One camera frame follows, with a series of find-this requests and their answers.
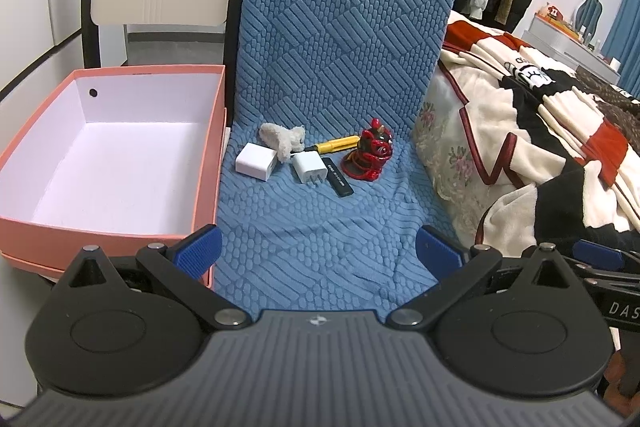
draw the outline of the gray gripper base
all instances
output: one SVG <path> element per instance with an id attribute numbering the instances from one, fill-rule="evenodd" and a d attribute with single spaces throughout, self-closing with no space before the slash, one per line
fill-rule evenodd
<path id="1" fill-rule="evenodd" d="M 11 423 L 605 427 L 622 419 L 588 391 L 539 403 L 479 391 L 452 375 L 419 333 L 390 330 L 373 312 L 265 311 L 252 327 L 213 335 L 200 358 L 162 387 L 103 401 L 47 391 Z"/>

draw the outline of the bed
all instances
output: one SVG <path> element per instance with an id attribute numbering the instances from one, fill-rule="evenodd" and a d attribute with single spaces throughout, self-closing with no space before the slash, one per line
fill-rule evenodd
<path id="1" fill-rule="evenodd" d="M 413 138 L 460 242 L 640 248 L 639 102 L 452 12 Z"/>

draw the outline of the pink box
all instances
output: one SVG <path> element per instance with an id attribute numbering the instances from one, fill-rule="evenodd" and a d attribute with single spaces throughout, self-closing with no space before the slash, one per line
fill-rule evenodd
<path id="1" fill-rule="evenodd" d="M 133 255 L 215 223 L 224 76 L 224 66 L 71 73 L 0 155 L 2 256 L 57 278 L 84 245 Z"/>

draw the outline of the black usb stick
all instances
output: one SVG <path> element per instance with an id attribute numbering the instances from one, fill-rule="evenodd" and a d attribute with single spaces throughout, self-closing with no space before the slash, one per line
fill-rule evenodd
<path id="1" fill-rule="evenodd" d="M 345 196 L 351 196 L 353 194 L 353 189 L 349 182 L 344 179 L 342 173 L 335 166 L 335 163 L 331 160 L 331 158 L 322 158 L 324 165 L 327 169 L 326 178 L 331 183 L 331 186 L 334 188 L 335 193 L 338 194 L 341 198 Z"/>

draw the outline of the logo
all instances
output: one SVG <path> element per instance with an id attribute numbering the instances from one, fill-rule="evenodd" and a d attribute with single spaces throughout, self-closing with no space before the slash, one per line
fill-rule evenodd
<path id="1" fill-rule="evenodd" d="M 315 317 L 311 317 L 309 319 L 309 322 L 311 324 L 313 324 L 314 326 L 324 326 L 325 324 L 327 324 L 327 322 L 329 322 L 329 319 L 326 317 L 322 317 L 322 315 L 316 315 Z"/>
<path id="2" fill-rule="evenodd" d="M 553 83 L 551 77 L 526 60 L 517 57 L 515 62 L 518 66 L 514 66 L 510 62 L 505 62 L 504 67 L 517 79 L 526 82 L 529 87 L 542 87 Z"/>
<path id="3" fill-rule="evenodd" d="M 640 306 L 625 302 L 610 301 L 607 303 L 607 315 L 621 321 L 640 322 Z"/>

